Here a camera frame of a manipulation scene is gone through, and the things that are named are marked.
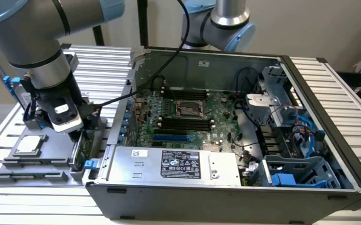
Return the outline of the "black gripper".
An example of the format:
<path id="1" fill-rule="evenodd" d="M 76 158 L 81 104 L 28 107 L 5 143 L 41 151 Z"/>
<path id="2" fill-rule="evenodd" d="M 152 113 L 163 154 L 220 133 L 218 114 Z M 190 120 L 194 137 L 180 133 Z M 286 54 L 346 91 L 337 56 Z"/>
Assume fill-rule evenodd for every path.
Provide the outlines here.
<path id="1" fill-rule="evenodd" d="M 75 114 L 69 112 L 69 125 L 73 125 L 73 129 L 96 129 L 100 119 L 100 110 L 88 100 L 83 98 L 72 72 L 69 72 L 68 78 L 64 82 L 64 87 L 68 89 L 69 97 L 76 109 Z"/>

